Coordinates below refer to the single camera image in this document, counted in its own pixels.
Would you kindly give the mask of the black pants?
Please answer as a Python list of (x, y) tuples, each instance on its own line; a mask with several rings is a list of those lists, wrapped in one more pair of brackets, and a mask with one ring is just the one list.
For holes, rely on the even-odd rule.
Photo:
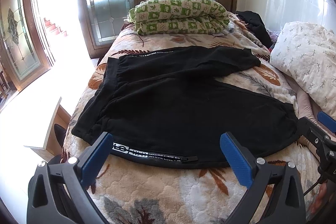
[(219, 81), (260, 65), (251, 50), (230, 47), (110, 57), (72, 133), (89, 144), (111, 133), (111, 154), (165, 168), (227, 166), (226, 132), (254, 156), (272, 155), (299, 137), (293, 106)]

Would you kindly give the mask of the white bedside cabinet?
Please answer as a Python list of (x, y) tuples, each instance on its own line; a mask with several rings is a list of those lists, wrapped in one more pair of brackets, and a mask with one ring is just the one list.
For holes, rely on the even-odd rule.
[(23, 143), (45, 161), (50, 161), (62, 152), (62, 145), (56, 139), (54, 125), (58, 124), (67, 129), (70, 123), (71, 116), (61, 106), (61, 101), (61, 96), (55, 96), (38, 104), (33, 115), (37, 118), (37, 125), (31, 126), (33, 132), (25, 137)]

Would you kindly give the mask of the floral quilted bedspread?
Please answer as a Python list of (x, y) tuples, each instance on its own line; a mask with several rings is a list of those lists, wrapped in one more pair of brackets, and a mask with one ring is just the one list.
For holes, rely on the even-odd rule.
[[(298, 117), (315, 121), (319, 107), (288, 76), (269, 64), (269, 54), (245, 24), (230, 14), (228, 27), (213, 36), (157, 34), (138, 36), (133, 25), (124, 26), (88, 82), (71, 118), (74, 127), (87, 102), (103, 81), (109, 57), (172, 47), (228, 46), (249, 48), (261, 66), (232, 74), (224, 83), (291, 103)], [(181, 170), (137, 164), (109, 156), (89, 187), (89, 195), (110, 223), (223, 223), (245, 189), (229, 168)]]

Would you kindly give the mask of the white floral pillow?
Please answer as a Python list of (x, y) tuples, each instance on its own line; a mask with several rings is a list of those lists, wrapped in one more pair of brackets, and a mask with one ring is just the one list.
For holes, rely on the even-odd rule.
[(309, 22), (286, 23), (269, 62), (335, 118), (335, 34), (331, 30)]

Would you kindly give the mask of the dark clothes pile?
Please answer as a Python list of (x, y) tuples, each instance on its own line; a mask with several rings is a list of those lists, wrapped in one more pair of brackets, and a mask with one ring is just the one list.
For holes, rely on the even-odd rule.
[(248, 30), (252, 32), (260, 42), (268, 49), (272, 46), (272, 40), (265, 28), (265, 24), (258, 13), (253, 11), (236, 11), (239, 19), (245, 22)]

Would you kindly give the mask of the green patterned folded quilt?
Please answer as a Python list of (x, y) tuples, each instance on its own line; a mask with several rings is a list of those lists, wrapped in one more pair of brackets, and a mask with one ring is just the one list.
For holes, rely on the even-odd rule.
[(139, 35), (217, 34), (230, 17), (214, 0), (147, 0), (129, 10), (128, 21)]

